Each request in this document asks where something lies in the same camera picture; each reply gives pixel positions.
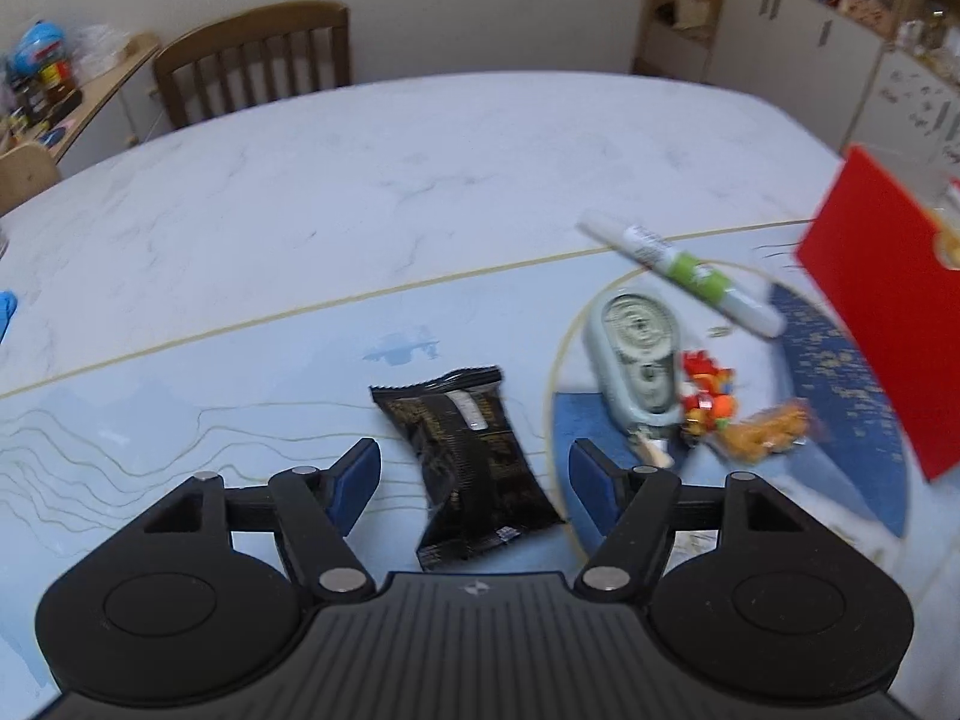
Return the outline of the black snack packet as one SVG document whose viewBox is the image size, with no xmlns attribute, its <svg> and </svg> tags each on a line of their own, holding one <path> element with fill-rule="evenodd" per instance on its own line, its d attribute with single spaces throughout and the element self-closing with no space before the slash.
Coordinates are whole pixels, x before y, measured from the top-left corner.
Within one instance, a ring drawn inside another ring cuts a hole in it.
<svg viewBox="0 0 960 720">
<path fill-rule="evenodd" d="M 478 559 L 563 523 L 514 434 L 501 383 L 500 367 L 464 367 L 370 390 L 420 463 L 430 518 L 416 559 L 425 571 Z"/>
</svg>

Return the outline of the red and white cardboard box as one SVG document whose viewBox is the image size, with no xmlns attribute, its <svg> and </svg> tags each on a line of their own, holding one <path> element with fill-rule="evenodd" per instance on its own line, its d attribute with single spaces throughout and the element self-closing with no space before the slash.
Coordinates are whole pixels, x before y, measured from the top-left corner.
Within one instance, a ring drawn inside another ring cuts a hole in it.
<svg viewBox="0 0 960 720">
<path fill-rule="evenodd" d="M 892 402 L 924 478 L 958 465 L 958 176 L 854 145 L 797 248 Z"/>
</svg>

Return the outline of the blue gold-speckled placemat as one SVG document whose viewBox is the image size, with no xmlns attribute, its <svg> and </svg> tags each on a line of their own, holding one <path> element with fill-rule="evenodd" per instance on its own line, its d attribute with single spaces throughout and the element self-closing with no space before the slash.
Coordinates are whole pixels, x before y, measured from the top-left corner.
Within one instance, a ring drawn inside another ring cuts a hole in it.
<svg viewBox="0 0 960 720">
<path fill-rule="evenodd" d="M 718 454 L 703 442 L 677 436 L 667 442 L 674 470 L 686 484 L 719 486 L 727 473 L 750 470 L 802 505 L 856 550 L 893 569 L 907 529 L 907 449 L 890 400 L 856 345 L 818 305 L 779 283 L 764 284 L 771 304 L 788 321 L 786 332 L 766 341 L 692 298 L 674 291 L 662 299 L 674 312 L 683 351 L 704 351 L 732 367 L 737 419 L 783 403 L 804 406 L 809 418 L 799 444 L 757 465 Z M 551 465 L 574 531 L 586 551 L 599 532 L 569 484 L 568 452 L 589 439 L 623 468 L 640 459 L 608 416 L 590 370 L 583 341 L 585 320 L 574 325 L 551 394 Z"/>
</svg>

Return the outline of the orange snack in wrapper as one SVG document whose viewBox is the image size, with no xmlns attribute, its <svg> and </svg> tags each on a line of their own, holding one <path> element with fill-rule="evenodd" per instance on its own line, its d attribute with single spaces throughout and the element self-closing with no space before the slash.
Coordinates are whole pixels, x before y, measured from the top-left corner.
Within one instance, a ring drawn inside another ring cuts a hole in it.
<svg viewBox="0 0 960 720">
<path fill-rule="evenodd" d="M 708 445 L 726 460 L 757 465 L 804 444 L 812 426 L 814 418 L 807 403 L 789 400 L 742 421 L 729 422 L 708 437 Z"/>
</svg>

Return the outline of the red orange small toy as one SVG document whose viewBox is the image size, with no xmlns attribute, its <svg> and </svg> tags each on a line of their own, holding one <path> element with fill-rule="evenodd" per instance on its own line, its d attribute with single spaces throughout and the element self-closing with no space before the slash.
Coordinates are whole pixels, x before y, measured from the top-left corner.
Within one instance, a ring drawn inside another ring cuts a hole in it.
<svg viewBox="0 0 960 720">
<path fill-rule="evenodd" d="M 722 431 L 736 416 L 736 372 L 732 367 L 721 366 L 706 349 L 683 351 L 680 367 L 682 434 L 688 442 L 698 442 L 708 434 Z"/>
</svg>

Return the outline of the grey correction tape dispenser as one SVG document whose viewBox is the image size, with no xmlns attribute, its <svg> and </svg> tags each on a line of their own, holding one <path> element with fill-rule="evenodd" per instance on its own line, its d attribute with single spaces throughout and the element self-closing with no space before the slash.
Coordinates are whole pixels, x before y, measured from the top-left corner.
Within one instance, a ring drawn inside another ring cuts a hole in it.
<svg viewBox="0 0 960 720">
<path fill-rule="evenodd" d="M 583 338 L 610 417 L 625 434 L 662 437 L 679 426 L 682 335 L 663 302 L 607 291 L 590 305 Z"/>
</svg>

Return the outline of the blue cloth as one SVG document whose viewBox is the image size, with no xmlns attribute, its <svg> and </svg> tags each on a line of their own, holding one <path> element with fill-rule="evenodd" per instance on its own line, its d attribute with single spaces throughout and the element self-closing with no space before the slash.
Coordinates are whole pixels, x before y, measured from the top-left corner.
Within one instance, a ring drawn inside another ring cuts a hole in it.
<svg viewBox="0 0 960 720">
<path fill-rule="evenodd" d="M 11 291 L 2 291 L 0 293 L 0 341 L 5 338 L 16 309 L 18 309 L 18 298 Z"/>
</svg>

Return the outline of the white green marker pen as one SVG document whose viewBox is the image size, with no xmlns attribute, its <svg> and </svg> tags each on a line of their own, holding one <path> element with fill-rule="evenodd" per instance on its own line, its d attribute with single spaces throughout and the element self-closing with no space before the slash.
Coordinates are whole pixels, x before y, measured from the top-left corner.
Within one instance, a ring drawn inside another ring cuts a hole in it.
<svg viewBox="0 0 960 720">
<path fill-rule="evenodd" d="M 672 281 L 754 335 L 774 340 L 784 332 L 786 319 L 769 302 L 647 227 L 597 210 L 585 211 L 579 227 L 592 239 L 656 271 L 659 277 Z"/>
</svg>

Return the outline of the light wooden chair back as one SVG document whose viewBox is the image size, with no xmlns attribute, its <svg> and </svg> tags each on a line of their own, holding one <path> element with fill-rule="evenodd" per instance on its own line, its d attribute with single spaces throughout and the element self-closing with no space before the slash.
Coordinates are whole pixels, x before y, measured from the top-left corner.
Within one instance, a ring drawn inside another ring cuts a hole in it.
<svg viewBox="0 0 960 720">
<path fill-rule="evenodd" d="M 39 143 L 21 143 L 0 158 L 0 215 L 46 192 L 62 180 L 49 150 Z"/>
</svg>

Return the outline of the white storage cabinet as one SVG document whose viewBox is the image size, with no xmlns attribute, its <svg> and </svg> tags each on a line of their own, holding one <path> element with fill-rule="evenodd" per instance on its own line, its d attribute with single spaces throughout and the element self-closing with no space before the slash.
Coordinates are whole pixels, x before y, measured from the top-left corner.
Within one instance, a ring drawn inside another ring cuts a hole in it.
<svg viewBox="0 0 960 720">
<path fill-rule="evenodd" d="M 958 163 L 958 89 L 815 0 L 722 0 L 706 81 L 779 107 L 835 151 Z"/>
</svg>

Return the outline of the brown wooden chair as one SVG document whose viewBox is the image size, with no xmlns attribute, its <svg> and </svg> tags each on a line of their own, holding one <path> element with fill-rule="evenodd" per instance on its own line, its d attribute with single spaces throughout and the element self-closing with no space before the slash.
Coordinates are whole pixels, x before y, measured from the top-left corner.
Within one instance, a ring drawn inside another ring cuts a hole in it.
<svg viewBox="0 0 960 720">
<path fill-rule="evenodd" d="M 350 9 L 288 0 L 186 32 L 153 59 L 172 128 L 353 83 Z"/>
</svg>

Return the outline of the wooden shelf unit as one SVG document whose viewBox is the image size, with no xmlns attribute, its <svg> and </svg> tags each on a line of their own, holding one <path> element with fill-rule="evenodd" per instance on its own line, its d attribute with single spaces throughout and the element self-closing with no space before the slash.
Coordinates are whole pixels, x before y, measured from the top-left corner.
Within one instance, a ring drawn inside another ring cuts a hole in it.
<svg viewBox="0 0 960 720">
<path fill-rule="evenodd" d="M 641 0 L 636 75 L 796 91 L 816 71 L 869 75 L 904 29 L 940 39 L 958 0 Z"/>
</svg>

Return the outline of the blue bag on side table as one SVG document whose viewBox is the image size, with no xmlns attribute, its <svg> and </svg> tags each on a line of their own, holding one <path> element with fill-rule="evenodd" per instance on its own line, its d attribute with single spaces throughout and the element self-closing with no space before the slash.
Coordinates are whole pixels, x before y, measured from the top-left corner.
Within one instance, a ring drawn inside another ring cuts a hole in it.
<svg viewBox="0 0 960 720">
<path fill-rule="evenodd" d="M 36 21 L 21 36 L 11 66 L 23 78 L 37 78 L 47 89 L 73 85 L 65 33 L 50 21 Z"/>
</svg>

